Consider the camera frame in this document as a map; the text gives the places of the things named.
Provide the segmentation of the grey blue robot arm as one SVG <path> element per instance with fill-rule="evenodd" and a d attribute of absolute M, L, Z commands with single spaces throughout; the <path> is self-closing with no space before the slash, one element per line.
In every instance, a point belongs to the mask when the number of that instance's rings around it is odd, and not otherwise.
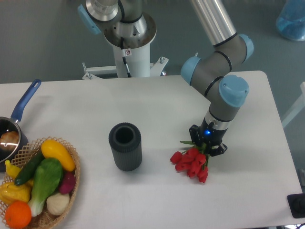
<path fill-rule="evenodd" d="M 210 102 L 202 124 L 189 132 L 193 144 L 218 156 L 227 150 L 222 138 L 249 93 L 248 83 L 231 71 L 252 55 L 254 46 L 236 32 L 221 1 L 193 0 L 191 5 L 214 52 L 205 59 L 193 56 L 181 68 L 182 78 Z M 91 33 L 103 34 L 113 47 L 118 77 L 152 75 L 150 44 L 156 26 L 140 0 L 88 0 L 77 12 Z"/>

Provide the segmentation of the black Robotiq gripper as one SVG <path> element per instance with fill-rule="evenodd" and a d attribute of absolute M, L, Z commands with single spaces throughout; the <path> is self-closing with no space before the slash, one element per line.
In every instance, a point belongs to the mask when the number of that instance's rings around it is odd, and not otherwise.
<path fill-rule="evenodd" d="M 228 147 L 222 143 L 222 139 L 227 129 L 218 127 L 215 123 L 202 123 L 201 126 L 192 125 L 189 128 L 191 141 L 196 146 L 201 147 L 205 143 L 210 148 L 210 156 L 219 156 L 225 153 Z"/>

